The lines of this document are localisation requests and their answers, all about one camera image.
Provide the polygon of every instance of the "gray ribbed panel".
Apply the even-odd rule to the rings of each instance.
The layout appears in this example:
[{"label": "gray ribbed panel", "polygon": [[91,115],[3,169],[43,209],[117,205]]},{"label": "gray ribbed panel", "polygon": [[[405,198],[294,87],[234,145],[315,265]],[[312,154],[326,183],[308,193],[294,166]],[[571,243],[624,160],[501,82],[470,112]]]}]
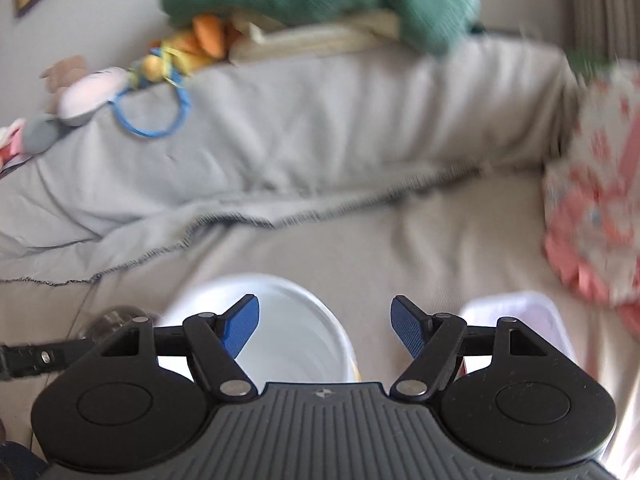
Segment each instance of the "gray ribbed panel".
[{"label": "gray ribbed panel", "polygon": [[[520,473],[458,449],[423,406],[378,384],[271,384],[247,406],[218,412],[181,455],[114,480],[610,480],[596,463]],[[42,480],[104,480],[54,466]]]}]

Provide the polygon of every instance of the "pink floral cloth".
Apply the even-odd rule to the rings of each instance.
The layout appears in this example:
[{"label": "pink floral cloth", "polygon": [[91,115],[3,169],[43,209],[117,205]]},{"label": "pink floral cloth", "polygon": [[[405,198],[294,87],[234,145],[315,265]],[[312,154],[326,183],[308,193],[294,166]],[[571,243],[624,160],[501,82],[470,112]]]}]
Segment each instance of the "pink floral cloth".
[{"label": "pink floral cloth", "polygon": [[544,186],[552,267],[640,335],[640,65],[591,83],[568,156],[548,165]]}]

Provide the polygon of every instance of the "white plastic container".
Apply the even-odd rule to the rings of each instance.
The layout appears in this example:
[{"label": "white plastic container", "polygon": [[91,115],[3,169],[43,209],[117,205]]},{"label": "white plastic container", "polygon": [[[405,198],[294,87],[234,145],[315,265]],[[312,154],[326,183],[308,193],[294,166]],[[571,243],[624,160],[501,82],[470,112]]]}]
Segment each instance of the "white plastic container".
[{"label": "white plastic container", "polygon": [[[193,314],[222,314],[245,294],[260,303],[258,328],[236,361],[258,391],[267,382],[353,383],[356,358],[346,332],[318,298],[293,282],[266,274],[239,274],[188,292],[157,323],[181,325]],[[191,379],[186,359],[160,357],[161,366]]]},{"label": "white plastic container", "polygon": [[[558,308],[543,294],[518,292],[482,298],[467,303],[460,311],[460,317],[468,325],[473,326],[496,326],[498,319],[505,316],[521,320],[571,361],[577,362],[574,346],[572,346],[562,318],[558,314]],[[485,368],[490,363],[490,356],[465,357],[467,373]]]}]

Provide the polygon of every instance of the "brown teddy bear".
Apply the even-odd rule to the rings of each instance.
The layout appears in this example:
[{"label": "brown teddy bear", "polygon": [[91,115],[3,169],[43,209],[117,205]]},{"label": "brown teddy bear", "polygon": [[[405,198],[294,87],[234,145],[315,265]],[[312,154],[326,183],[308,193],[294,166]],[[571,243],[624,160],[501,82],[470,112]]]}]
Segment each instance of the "brown teddy bear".
[{"label": "brown teddy bear", "polygon": [[67,57],[47,68],[40,75],[42,79],[46,80],[47,91],[53,94],[53,99],[49,103],[46,113],[56,115],[62,94],[88,73],[86,60],[82,56]]}]

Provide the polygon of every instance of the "curtain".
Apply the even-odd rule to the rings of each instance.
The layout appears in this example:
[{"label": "curtain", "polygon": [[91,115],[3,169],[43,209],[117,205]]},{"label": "curtain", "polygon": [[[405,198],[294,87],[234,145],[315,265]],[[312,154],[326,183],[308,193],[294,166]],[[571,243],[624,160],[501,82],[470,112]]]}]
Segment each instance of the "curtain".
[{"label": "curtain", "polygon": [[574,0],[576,47],[610,59],[640,59],[640,0]]}]

